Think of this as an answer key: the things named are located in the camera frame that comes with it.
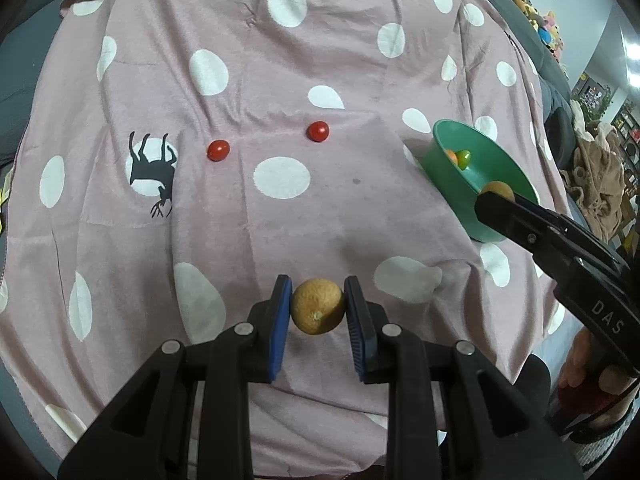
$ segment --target plush toy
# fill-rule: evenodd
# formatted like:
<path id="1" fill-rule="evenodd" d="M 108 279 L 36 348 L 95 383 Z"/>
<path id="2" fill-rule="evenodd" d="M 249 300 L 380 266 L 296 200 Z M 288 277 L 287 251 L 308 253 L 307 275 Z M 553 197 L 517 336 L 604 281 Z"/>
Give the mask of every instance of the plush toy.
<path id="1" fill-rule="evenodd" d="M 513 0 L 513 3 L 518 6 L 524 15 L 527 14 L 527 6 L 529 6 L 529 4 L 525 0 Z"/>
<path id="2" fill-rule="evenodd" d="M 551 29 L 556 26 L 556 15 L 552 10 L 550 10 L 546 16 L 543 16 L 543 19 L 546 22 L 544 27 L 545 30 L 548 30 L 549 32 L 551 32 Z"/>
<path id="3" fill-rule="evenodd" d="M 554 48 L 554 57 L 556 58 L 556 61 L 558 63 L 560 63 L 560 60 L 562 59 L 563 49 L 564 49 L 564 41 L 562 41 L 561 38 L 558 38 L 556 40 L 556 47 Z"/>
<path id="4" fill-rule="evenodd" d="M 545 28 L 545 25 L 546 25 L 545 19 L 539 14 L 537 14 L 536 12 L 532 12 L 529 15 L 529 21 L 531 20 L 536 22 L 536 26 L 534 27 L 536 30 L 538 30 L 540 27 Z"/>
<path id="5" fill-rule="evenodd" d="M 544 43 L 545 45 L 550 45 L 551 42 L 553 41 L 553 36 L 548 30 L 546 30 L 546 28 L 540 27 L 538 29 L 538 35 L 542 40 L 542 43 Z"/>

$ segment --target deer silhouette print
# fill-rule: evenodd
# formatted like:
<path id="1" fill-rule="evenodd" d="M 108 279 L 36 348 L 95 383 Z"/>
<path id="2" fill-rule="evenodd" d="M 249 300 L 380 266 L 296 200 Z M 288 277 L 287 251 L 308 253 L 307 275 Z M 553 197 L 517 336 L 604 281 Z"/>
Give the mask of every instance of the deer silhouette print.
<path id="1" fill-rule="evenodd" d="M 158 186 L 160 200 L 158 200 L 158 202 L 156 202 L 151 208 L 151 218 L 154 218 L 156 215 L 160 215 L 164 218 L 164 214 L 162 214 L 162 210 L 160 208 L 164 207 L 167 200 L 171 201 L 171 207 L 166 215 L 169 216 L 172 209 L 174 208 L 172 195 L 174 193 L 175 168 L 173 167 L 173 164 L 177 162 L 178 157 L 175 155 L 175 152 L 174 150 L 172 150 L 171 146 L 168 146 L 166 143 L 166 138 L 169 134 L 164 134 L 164 136 L 162 136 L 160 160 L 152 161 L 149 161 L 145 155 L 146 140 L 150 137 L 150 134 L 146 134 L 143 137 L 142 144 L 140 144 L 140 149 L 138 150 L 138 154 L 136 154 L 136 152 L 134 152 L 133 150 L 134 135 L 135 132 L 132 132 L 129 135 L 129 153 L 131 154 L 131 158 L 133 159 L 129 184 L 133 184 L 136 180 L 155 180 L 159 182 L 161 184 L 160 186 Z M 169 153 L 171 154 L 170 160 L 166 160 L 167 151 L 169 151 Z"/>

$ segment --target polka dot fabric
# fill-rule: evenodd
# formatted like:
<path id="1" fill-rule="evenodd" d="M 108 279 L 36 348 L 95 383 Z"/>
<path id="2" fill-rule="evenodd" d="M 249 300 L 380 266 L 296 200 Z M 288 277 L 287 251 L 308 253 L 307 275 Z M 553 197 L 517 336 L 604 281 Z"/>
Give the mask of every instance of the polka dot fabric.
<path id="1" fill-rule="evenodd" d="M 550 279 L 510 242 L 471 241 L 418 160 L 438 120 L 464 121 L 564 212 L 536 77 L 485 0 L 70 4 L 17 157 L 0 283 L 0 333 L 21 342 L 0 337 L 0 357 L 46 439 L 65 456 L 163 341 L 215 338 L 281 272 L 356 274 L 393 322 L 470 339 L 513 380 L 558 322 Z M 325 142 L 305 135 L 315 121 Z M 214 164 L 216 139 L 230 152 Z M 285 352 L 278 388 L 251 391 L 256 474 L 384 454 L 365 414 L 386 413 L 386 390 L 358 382 L 344 323 L 292 330 Z"/>

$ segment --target green bowl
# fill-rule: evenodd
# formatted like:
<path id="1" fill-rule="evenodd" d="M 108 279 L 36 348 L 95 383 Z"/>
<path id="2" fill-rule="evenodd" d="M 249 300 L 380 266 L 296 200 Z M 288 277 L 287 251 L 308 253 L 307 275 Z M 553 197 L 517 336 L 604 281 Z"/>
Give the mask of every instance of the green bowl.
<path id="1" fill-rule="evenodd" d="M 529 179 L 507 153 L 478 130 L 457 121 L 442 120 L 433 125 L 435 142 L 421 164 L 431 181 L 453 209 L 466 233 L 479 242 L 500 242 L 504 236 L 482 224 L 474 205 L 480 190 L 492 180 L 505 182 L 519 195 L 538 204 Z M 466 170 L 455 165 L 445 149 L 469 150 Z"/>

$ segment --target orange fruit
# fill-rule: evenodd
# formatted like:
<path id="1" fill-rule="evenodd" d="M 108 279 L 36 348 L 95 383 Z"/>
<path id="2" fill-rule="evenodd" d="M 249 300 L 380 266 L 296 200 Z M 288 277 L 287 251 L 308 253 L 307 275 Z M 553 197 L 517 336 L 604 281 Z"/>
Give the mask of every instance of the orange fruit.
<path id="1" fill-rule="evenodd" d="M 507 200 L 511 200 L 512 202 L 516 201 L 516 197 L 513 194 L 513 189 L 511 189 L 509 184 L 505 184 L 500 180 L 492 180 L 491 182 L 485 184 L 480 194 L 486 193 L 488 191 L 494 192 L 496 195 L 500 195 L 501 197 L 506 198 Z"/>
<path id="2" fill-rule="evenodd" d="M 457 166 L 458 165 L 458 156 L 456 155 L 456 152 L 454 152 L 453 150 L 450 150 L 449 148 L 444 150 L 444 152 L 451 159 L 451 161 Z"/>
<path id="3" fill-rule="evenodd" d="M 301 283 L 293 293 L 291 319 L 302 332 L 324 334 L 337 327 L 344 317 L 344 295 L 334 282 L 314 278 Z"/>

